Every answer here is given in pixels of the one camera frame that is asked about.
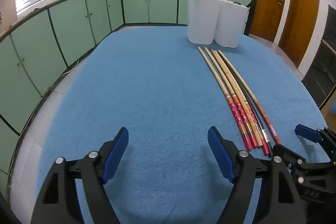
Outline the green lower kitchen cabinets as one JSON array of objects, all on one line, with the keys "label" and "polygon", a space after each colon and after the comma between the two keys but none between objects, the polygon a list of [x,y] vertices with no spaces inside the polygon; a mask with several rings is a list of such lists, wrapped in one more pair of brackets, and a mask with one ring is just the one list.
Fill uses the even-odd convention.
[{"label": "green lower kitchen cabinets", "polygon": [[15,148],[42,97],[66,69],[126,24],[187,23],[187,0],[62,0],[1,35],[1,194]]}]

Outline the white utensil holder right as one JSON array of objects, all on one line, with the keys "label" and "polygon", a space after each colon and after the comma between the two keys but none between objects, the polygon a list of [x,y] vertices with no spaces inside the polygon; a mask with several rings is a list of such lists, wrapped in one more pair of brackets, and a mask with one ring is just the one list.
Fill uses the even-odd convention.
[{"label": "white utensil holder right", "polygon": [[227,48],[236,48],[243,34],[249,9],[228,0],[219,1],[219,13],[215,28],[215,42]]}]

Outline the blue table cloth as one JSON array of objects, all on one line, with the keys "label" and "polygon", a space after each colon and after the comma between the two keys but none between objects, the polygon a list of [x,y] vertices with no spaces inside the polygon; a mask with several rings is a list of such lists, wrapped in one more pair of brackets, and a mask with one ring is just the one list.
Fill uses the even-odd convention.
[{"label": "blue table cloth", "polygon": [[215,223],[232,184],[208,144],[211,126],[244,148],[187,29],[121,29],[90,54],[66,92],[43,145],[37,187],[57,157],[81,159],[125,127],[129,144],[105,186],[119,220]]}]

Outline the black chopstick inner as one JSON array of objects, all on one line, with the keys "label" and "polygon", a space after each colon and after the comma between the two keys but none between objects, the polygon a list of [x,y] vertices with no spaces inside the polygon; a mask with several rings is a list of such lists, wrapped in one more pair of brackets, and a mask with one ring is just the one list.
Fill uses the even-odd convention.
[{"label": "black chopstick inner", "polygon": [[234,76],[234,79],[236,80],[239,88],[241,89],[241,93],[245,97],[246,104],[249,106],[250,113],[251,113],[252,119],[255,122],[255,125],[258,129],[263,148],[267,148],[268,157],[272,157],[273,156],[272,146],[271,146],[269,138],[266,134],[264,125],[263,125],[263,123],[262,123],[262,121],[259,117],[258,111],[256,110],[255,105],[252,102],[251,98],[249,97],[245,87],[242,85],[242,83],[239,81],[239,79],[236,76]]}]

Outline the black oven cabinet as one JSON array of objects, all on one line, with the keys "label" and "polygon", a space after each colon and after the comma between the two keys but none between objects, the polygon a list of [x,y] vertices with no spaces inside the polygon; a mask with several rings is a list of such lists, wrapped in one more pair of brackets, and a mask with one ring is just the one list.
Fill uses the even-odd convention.
[{"label": "black oven cabinet", "polygon": [[328,6],[321,43],[302,81],[320,109],[335,92],[335,24],[335,8]]}]

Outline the white utensil holder left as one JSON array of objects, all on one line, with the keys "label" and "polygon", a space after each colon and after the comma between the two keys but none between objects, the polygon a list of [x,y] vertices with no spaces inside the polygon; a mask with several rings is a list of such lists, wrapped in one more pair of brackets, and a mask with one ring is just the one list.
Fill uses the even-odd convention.
[{"label": "white utensil holder left", "polygon": [[213,42],[219,0],[188,0],[187,38],[193,44],[209,45]]}]

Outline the bamboo chopstick red handle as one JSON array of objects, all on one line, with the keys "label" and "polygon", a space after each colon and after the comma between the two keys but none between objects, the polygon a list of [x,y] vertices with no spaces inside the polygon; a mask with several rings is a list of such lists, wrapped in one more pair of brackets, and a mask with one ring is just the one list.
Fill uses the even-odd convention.
[{"label": "bamboo chopstick red handle", "polygon": [[217,71],[215,70],[215,68],[213,67],[212,63],[209,61],[208,57],[206,56],[206,54],[203,52],[203,50],[201,49],[201,47],[198,47],[198,51],[201,53],[202,57],[204,58],[205,62],[207,63],[210,71],[212,72],[212,74],[214,75],[217,83],[219,84],[225,98],[226,101],[228,103],[228,106],[232,112],[232,115],[234,116],[235,122],[238,126],[238,129],[240,131],[240,135],[242,137],[242,140],[244,142],[244,145],[246,147],[246,149],[248,151],[250,151],[252,149],[252,143],[250,142],[250,139],[248,137],[247,131],[244,127],[243,121],[240,118],[239,112],[231,98],[231,96],[229,95],[229,92],[227,90],[227,88],[224,86],[224,83],[221,79],[221,77],[218,75]]}]

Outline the white utensil holder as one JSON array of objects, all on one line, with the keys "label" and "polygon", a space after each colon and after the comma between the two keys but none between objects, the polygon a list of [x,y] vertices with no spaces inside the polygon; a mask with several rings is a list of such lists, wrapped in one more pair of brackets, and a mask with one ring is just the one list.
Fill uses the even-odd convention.
[{"label": "white utensil holder", "polygon": [[219,13],[215,28],[215,42],[227,48],[236,48],[243,34],[249,9],[228,0],[219,1]]},{"label": "white utensil holder", "polygon": [[219,0],[188,0],[187,38],[193,44],[209,45],[213,42]]}]

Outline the wooden door right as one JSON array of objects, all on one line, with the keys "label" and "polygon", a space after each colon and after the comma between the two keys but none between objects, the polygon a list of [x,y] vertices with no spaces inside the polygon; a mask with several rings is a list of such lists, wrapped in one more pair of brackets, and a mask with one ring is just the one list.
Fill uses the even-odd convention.
[{"label": "wooden door right", "polygon": [[279,47],[298,67],[310,43],[317,20],[319,0],[290,0]]}]

